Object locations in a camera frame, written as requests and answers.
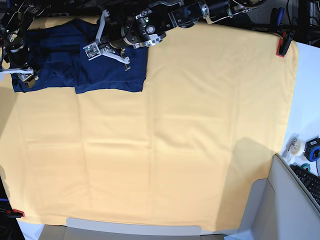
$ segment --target navy blue cloth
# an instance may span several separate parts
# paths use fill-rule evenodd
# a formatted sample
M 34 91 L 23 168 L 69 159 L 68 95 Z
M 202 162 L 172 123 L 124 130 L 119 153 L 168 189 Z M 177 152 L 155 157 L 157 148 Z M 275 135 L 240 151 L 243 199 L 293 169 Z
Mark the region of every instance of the navy blue cloth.
M 60 26 L 29 31 L 29 63 L 41 68 L 39 79 L 29 89 L 17 74 L 12 74 L 14 91 L 25 93 L 57 87 L 74 87 L 77 94 L 97 89 L 142 91 L 148 49 L 127 47 L 125 54 L 131 61 L 128 71 L 123 63 L 109 57 L 88 61 L 83 47 L 94 41 L 98 28 L 98 24 L 74 19 Z

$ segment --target keyboard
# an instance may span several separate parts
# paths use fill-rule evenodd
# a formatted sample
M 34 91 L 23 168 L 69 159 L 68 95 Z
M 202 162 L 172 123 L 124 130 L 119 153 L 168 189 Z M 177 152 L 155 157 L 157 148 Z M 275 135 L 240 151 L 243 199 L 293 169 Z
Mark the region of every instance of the keyboard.
M 320 205 L 320 177 L 300 166 L 290 165 L 290 167 L 306 189 L 308 189 L 314 200 Z

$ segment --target yellow tablecloth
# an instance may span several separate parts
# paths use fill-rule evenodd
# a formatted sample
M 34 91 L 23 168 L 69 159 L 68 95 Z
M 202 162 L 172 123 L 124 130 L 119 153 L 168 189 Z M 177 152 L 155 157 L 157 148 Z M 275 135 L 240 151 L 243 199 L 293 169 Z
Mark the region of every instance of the yellow tablecloth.
M 298 48 L 278 57 L 278 41 L 218 25 L 174 29 L 150 48 L 138 93 L 14 93 L 7 76 L 0 175 L 12 207 L 36 224 L 238 228 L 289 117 Z

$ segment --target red clamp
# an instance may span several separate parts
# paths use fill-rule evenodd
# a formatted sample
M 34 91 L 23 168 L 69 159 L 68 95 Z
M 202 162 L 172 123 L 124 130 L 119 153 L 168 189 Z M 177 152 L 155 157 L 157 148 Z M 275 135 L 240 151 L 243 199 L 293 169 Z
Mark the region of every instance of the red clamp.
M 276 55 L 281 58 L 284 58 L 288 49 L 289 49 L 289 46 L 290 46 L 292 40 L 294 39 L 294 33 L 284 31 L 282 33 L 282 37 L 283 38 L 279 39 L 279 44 L 278 44 L 278 48 L 276 50 Z
M 13 209 L 12 211 L 11 210 L 7 210 L 5 212 L 5 215 L 10 219 L 19 219 L 21 217 L 24 217 L 25 213 L 23 211 L 19 211 L 19 210 Z

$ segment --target tape roll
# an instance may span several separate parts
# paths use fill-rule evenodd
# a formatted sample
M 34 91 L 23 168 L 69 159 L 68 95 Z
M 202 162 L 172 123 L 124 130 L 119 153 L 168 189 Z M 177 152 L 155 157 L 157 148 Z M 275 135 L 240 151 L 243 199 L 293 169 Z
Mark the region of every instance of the tape roll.
M 310 164 L 304 163 L 304 164 L 301 165 L 301 167 L 302 167 L 304 170 L 307 170 L 308 172 L 310 172 Z
M 290 153 L 292 156 L 300 157 L 305 153 L 306 143 L 299 138 L 295 141 L 295 144 L 291 146 Z

